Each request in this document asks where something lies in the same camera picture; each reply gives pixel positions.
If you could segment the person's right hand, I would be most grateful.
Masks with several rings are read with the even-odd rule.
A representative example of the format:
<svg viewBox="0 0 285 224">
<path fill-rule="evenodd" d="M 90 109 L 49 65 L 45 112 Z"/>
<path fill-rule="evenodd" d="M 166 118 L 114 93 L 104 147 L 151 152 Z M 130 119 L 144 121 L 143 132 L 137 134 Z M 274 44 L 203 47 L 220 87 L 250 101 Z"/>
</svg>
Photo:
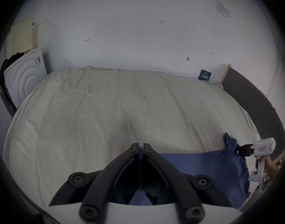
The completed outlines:
<svg viewBox="0 0 285 224">
<path fill-rule="evenodd" d="M 274 180 L 276 175 L 278 174 L 280 168 L 270 159 L 269 155 L 263 156 L 260 159 L 256 160 L 255 167 L 258 167 L 258 164 L 264 162 L 265 168 L 264 173 L 266 173 L 271 180 Z"/>
</svg>

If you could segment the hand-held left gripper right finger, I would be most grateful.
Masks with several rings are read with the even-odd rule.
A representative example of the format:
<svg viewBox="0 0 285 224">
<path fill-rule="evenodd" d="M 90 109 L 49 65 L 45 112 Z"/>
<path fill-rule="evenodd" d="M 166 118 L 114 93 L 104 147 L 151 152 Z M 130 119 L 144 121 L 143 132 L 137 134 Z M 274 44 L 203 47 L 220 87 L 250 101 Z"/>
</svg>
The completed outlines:
<svg viewBox="0 0 285 224">
<path fill-rule="evenodd" d="M 179 222 L 203 221 L 212 213 L 203 204 L 232 208 L 211 177 L 181 173 L 147 143 L 142 152 L 142 189 L 152 205 L 174 203 Z"/>
</svg>

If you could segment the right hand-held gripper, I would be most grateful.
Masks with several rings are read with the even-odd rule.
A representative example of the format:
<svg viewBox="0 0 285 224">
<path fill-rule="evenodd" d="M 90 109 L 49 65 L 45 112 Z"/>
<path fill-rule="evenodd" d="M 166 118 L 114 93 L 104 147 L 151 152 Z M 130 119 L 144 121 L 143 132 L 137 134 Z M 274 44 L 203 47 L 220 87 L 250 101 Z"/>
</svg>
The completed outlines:
<svg viewBox="0 0 285 224">
<path fill-rule="evenodd" d="M 262 157 L 271 155 L 276 147 L 276 141 L 274 138 L 261 139 L 259 134 L 256 134 L 252 144 L 244 146 L 237 146 L 235 154 L 239 156 L 254 156 L 256 160 L 260 160 Z M 249 181 L 262 182 L 267 175 L 264 171 L 265 162 L 258 163 L 255 171 L 249 175 Z"/>
</svg>

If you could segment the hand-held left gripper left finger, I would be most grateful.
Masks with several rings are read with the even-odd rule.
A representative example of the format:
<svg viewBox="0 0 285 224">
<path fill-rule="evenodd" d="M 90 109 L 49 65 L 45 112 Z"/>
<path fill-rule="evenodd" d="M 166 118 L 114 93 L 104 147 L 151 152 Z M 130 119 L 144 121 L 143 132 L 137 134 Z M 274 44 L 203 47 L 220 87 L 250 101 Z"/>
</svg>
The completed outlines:
<svg viewBox="0 0 285 224">
<path fill-rule="evenodd" d="M 71 174 L 49 206 L 81 203 L 82 221 L 104 222 L 108 202 L 128 205 L 140 177 L 139 143 L 133 143 L 103 170 Z"/>
</svg>

